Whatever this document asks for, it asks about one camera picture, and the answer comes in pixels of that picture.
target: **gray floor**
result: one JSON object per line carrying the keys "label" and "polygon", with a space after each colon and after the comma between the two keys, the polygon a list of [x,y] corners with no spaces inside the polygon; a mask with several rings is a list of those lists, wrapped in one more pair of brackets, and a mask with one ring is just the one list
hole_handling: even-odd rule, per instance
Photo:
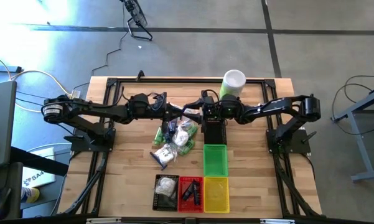
{"label": "gray floor", "polygon": [[[1,0],[0,21],[122,27],[118,0],[105,3],[46,0],[44,8],[35,2],[8,5]],[[259,0],[140,0],[140,3],[149,27],[266,27]],[[374,30],[374,0],[267,0],[267,3],[274,29]],[[49,72],[70,91],[73,86],[88,82],[93,68],[105,64],[106,53],[117,48],[122,35],[121,32],[31,32],[2,26],[0,58],[27,70]],[[122,51],[110,55],[109,67],[97,70],[95,75],[135,76],[144,70],[146,75],[155,76],[219,77],[227,70],[239,69],[248,77],[274,77],[266,34],[156,32],[153,35],[152,42],[125,37]],[[374,222],[374,180],[351,182],[352,174],[364,171],[358,147],[353,136],[341,132],[329,119],[335,92],[346,79],[374,75],[374,35],[275,35],[274,39],[282,77],[292,78],[297,95],[313,93],[321,99],[322,119],[308,124],[307,129],[318,132],[311,146],[323,213]],[[0,73],[0,81],[6,79],[6,74]],[[355,82],[374,88],[374,78],[358,78]],[[47,97],[62,94],[52,80],[37,73],[20,77],[18,84],[20,91],[28,93]],[[348,92],[354,99],[368,94],[354,86]],[[341,111],[349,105],[340,94],[335,110]],[[44,123],[41,115],[16,109],[13,146],[29,149],[65,142],[62,139],[65,134],[59,127]],[[52,205],[45,206],[24,214],[47,214]]]}

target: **green container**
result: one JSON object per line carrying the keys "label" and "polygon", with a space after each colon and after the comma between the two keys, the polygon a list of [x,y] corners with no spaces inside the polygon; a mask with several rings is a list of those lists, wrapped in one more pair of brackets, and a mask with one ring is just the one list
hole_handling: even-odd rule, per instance
{"label": "green container", "polygon": [[203,174],[206,177],[228,177],[226,145],[203,146]]}

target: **yellow bin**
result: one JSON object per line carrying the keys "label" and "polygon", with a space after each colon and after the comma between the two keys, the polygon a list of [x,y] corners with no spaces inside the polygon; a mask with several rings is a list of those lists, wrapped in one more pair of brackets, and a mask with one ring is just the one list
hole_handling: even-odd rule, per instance
{"label": "yellow bin", "polygon": [[228,177],[204,177],[203,211],[207,213],[230,213]]}

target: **wooden table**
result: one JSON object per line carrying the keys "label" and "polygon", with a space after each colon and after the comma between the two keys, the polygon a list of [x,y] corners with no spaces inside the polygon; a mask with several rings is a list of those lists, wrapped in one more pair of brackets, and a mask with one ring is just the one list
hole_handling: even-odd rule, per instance
{"label": "wooden table", "polygon": [[[88,100],[96,103],[103,102],[107,78],[91,78],[86,97]],[[291,79],[275,80],[278,97],[294,95]],[[125,83],[124,87],[124,94],[128,98],[138,93],[166,91],[167,100],[180,106],[197,100],[201,90],[209,88],[220,91],[220,84],[216,83]],[[246,85],[241,100],[248,105],[262,103],[261,87]],[[95,117],[86,116],[86,118],[91,122],[98,121]],[[288,115],[283,115],[284,123],[289,119]],[[156,174],[203,176],[203,134],[200,130],[194,138],[196,145],[189,154],[178,157],[176,162],[170,163],[164,171],[161,171],[159,165],[149,155],[149,152],[156,150],[152,146],[152,141],[160,123],[159,120],[140,119],[127,125],[116,124],[115,147],[110,154],[106,168],[100,208],[101,217],[281,217],[274,162],[272,155],[267,152],[264,134],[268,128],[265,118],[257,119],[246,125],[239,125],[235,121],[228,122],[230,213],[188,214],[152,210]],[[310,206],[316,212],[321,213],[310,164],[299,154],[291,154],[290,158],[297,189]],[[90,160],[91,153],[83,152],[71,161],[59,212],[66,210],[85,187]],[[285,190],[285,194],[289,211],[292,211],[290,193]],[[95,188],[90,197],[90,206],[93,205],[94,198]]]}

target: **white cable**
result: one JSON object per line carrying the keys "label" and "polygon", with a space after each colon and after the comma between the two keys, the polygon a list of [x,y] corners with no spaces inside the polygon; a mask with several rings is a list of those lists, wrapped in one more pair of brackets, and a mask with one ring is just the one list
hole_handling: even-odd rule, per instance
{"label": "white cable", "polygon": [[32,149],[28,149],[26,150],[27,152],[31,152],[35,149],[40,149],[40,148],[43,148],[43,147],[47,147],[47,146],[62,146],[62,145],[72,145],[72,143],[53,143],[53,144],[46,144],[46,145],[43,145],[43,146],[37,146],[37,147],[34,147]]}
{"label": "white cable", "polygon": [[[4,67],[6,68],[9,81],[15,80],[18,76],[23,75],[23,74],[28,73],[28,72],[40,72],[40,73],[43,73],[44,75],[48,75],[50,78],[52,78],[66,95],[71,96],[71,94],[61,85],[61,83],[58,82],[58,80],[53,75],[51,75],[51,74],[49,74],[47,72],[43,72],[43,71],[40,71],[40,70],[28,70],[28,71],[20,72],[17,75],[14,75],[12,77],[11,74],[10,74],[10,71],[9,71],[9,69],[7,67],[7,65],[2,60],[0,60],[0,63],[2,63],[4,65]],[[17,104],[17,103],[15,103],[15,105],[18,106],[19,108],[23,109],[23,110],[26,110],[26,111],[35,112],[35,113],[41,113],[41,111],[28,109],[28,108],[25,108],[25,107]]]}

